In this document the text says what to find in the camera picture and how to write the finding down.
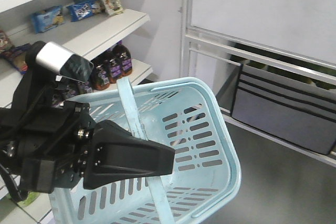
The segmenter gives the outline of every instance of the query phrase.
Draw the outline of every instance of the sauce bottle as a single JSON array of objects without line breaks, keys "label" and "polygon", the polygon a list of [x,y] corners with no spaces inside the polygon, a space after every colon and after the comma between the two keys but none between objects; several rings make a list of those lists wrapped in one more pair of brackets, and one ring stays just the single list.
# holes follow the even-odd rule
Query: sauce bottle
[{"label": "sauce bottle", "polygon": [[110,83],[116,83],[122,77],[121,62],[111,50],[104,52],[104,63],[108,71]]},{"label": "sauce bottle", "polygon": [[122,41],[119,41],[117,45],[113,48],[112,53],[116,56],[116,58],[119,60],[121,67],[122,67],[122,75],[128,76],[132,73],[132,59],[131,59],[131,53],[122,44]]},{"label": "sauce bottle", "polygon": [[104,67],[102,55],[94,58],[92,63],[94,64],[91,74],[91,83],[93,88],[96,90],[107,89],[110,86],[110,81],[108,78],[108,73]]}]

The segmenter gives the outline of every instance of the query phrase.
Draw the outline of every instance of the white wall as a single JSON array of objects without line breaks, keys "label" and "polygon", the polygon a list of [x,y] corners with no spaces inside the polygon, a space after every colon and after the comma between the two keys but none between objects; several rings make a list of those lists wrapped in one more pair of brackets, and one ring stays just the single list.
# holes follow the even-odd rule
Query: white wall
[{"label": "white wall", "polygon": [[153,67],[150,80],[178,78],[182,0],[121,0],[125,8],[148,13],[151,21],[124,40],[132,57]]}]

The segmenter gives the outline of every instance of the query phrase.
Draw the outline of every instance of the light blue basket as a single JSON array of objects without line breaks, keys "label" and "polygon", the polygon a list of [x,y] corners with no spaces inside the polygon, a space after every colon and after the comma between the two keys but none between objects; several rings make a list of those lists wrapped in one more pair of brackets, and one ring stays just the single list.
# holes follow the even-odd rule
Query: light blue basket
[{"label": "light blue basket", "polygon": [[[202,222],[236,196],[241,178],[212,91],[196,78],[181,78],[135,86],[133,94],[148,138],[176,150],[173,174],[161,177],[175,222]],[[90,103],[97,122],[113,120],[131,128],[118,90],[72,100]],[[56,223],[160,223],[145,178],[96,190],[83,189],[81,182],[71,191],[56,188],[50,202]]]}]

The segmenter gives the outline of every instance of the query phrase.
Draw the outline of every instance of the black stripe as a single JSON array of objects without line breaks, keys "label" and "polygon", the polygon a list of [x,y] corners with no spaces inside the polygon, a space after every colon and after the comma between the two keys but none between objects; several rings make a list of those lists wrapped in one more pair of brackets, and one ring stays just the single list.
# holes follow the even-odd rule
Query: black stripe
[{"label": "black stripe", "polygon": [[265,79],[265,78],[260,77],[260,76],[255,76],[254,74],[251,74],[251,73],[242,72],[241,74],[242,74],[242,75],[249,76],[249,77],[252,77],[252,78],[255,78],[255,79],[258,79],[258,80],[260,80],[260,81],[264,81],[264,82],[273,84],[273,85],[275,85],[275,86],[278,86],[278,87],[281,87],[281,88],[284,88],[284,89],[288,89],[288,90],[291,90],[291,91],[294,91],[294,92],[299,92],[299,93],[301,93],[301,94],[305,94],[305,95],[308,95],[308,96],[310,96],[310,97],[318,98],[318,99],[321,99],[321,100],[330,102],[330,103],[332,103],[332,104],[336,104],[336,101],[335,101],[335,100],[332,100],[332,99],[329,99],[329,98],[325,98],[325,97],[316,95],[316,94],[314,94],[314,93],[309,93],[309,92],[307,92],[307,91],[303,91],[303,90],[300,90],[300,89],[296,89],[296,88],[293,88],[293,87],[291,87],[291,86],[287,86],[287,85],[281,84],[281,83],[279,83],[279,82],[271,81],[271,80]]},{"label": "black stripe", "polygon": [[233,108],[234,108],[234,105],[235,105],[235,102],[236,102],[237,89],[238,89],[238,85],[239,85],[239,81],[240,81],[240,75],[243,73],[243,64],[241,64],[239,66],[239,68],[240,68],[240,70],[239,70],[239,74],[238,74],[236,84],[235,84],[236,88],[235,88],[235,91],[234,91],[234,94],[233,94],[232,104],[231,104],[231,108],[230,108],[230,116],[232,116],[232,111],[233,111]]},{"label": "black stripe", "polygon": [[257,93],[255,93],[255,92],[252,92],[252,91],[247,90],[247,89],[242,88],[242,87],[238,87],[237,89],[241,89],[241,90],[243,90],[243,91],[245,91],[245,92],[247,92],[247,93],[253,94],[253,95],[257,96],[257,97],[261,97],[261,98],[263,98],[263,99],[265,99],[265,100],[274,102],[274,103],[276,103],[276,104],[280,104],[280,105],[282,105],[282,106],[285,106],[285,107],[288,107],[288,108],[291,108],[291,109],[294,109],[294,110],[297,110],[297,111],[301,111],[301,112],[303,112],[303,113],[310,114],[310,115],[316,116],[316,117],[318,117],[318,118],[322,118],[322,119],[328,120],[328,121],[330,121],[330,122],[336,123],[336,120],[335,120],[335,119],[328,118],[327,116],[319,115],[319,114],[316,114],[316,113],[314,113],[314,112],[311,112],[311,111],[308,111],[308,110],[305,110],[305,109],[302,109],[302,108],[297,108],[297,107],[295,107],[295,106],[288,105],[288,104],[285,104],[285,103],[283,103],[283,102],[279,102],[279,101],[277,101],[277,100],[274,100],[274,99],[265,97],[265,96],[263,96],[263,95],[261,95],[261,94],[257,94]]},{"label": "black stripe", "polygon": [[286,99],[291,100],[291,101],[295,101],[295,102],[299,102],[299,103],[307,104],[307,105],[316,107],[316,108],[318,108],[318,109],[322,109],[322,110],[325,110],[325,111],[328,111],[328,112],[331,112],[331,113],[335,113],[335,114],[336,114],[336,110],[333,110],[333,109],[330,109],[330,108],[321,106],[321,105],[319,105],[319,104],[316,104],[316,103],[313,103],[313,102],[309,102],[309,101],[306,101],[306,100],[300,100],[300,99],[297,99],[297,98],[293,98],[293,97],[290,97],[290,96],[288,96],[288,95],[281,94],[281,93],[278,93],[278,92],[276,92],[276,91],[272,91],[272,90],[266,89],[266,88],[264,88],[264,87],[261,87],[261,86],[259,86],[259,85],[250,83],[250,82],[245,81],[245,80],[240,80],[240,82],[241,82],[241,83],[245,83],[245,84],[247,84],[247,85],[250,85],[250,86],[252,86],[252,87],[255,87],[255,88],[257,88],[257,89],[261,89],[261,90],[266,91],[266,92],[268,92],[268,93],[277,95],[277,96],[279,96],[279,97],[283,97],[283,98],[286,98]]}]

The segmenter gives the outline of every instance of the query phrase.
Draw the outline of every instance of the purple bottle label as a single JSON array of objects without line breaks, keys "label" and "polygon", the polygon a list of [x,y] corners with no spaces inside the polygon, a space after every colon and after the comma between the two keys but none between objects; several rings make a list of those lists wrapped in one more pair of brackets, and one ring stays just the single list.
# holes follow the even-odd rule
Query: purple bottle label
[{"label": "purple bottle label", "polygon": [[117,65],[117,66],[114,66],[114,67],[110,68],[110,73],[111,73],[111,76],[113,78],[121,75],[121,67],[120,67],[120,65]]},{"label": "purple bottle label", "polygon": [[127,59],[127,60],[122,61],[122,70],[127,72],[131,68],[132,68],[132,60],[131,59]]}]

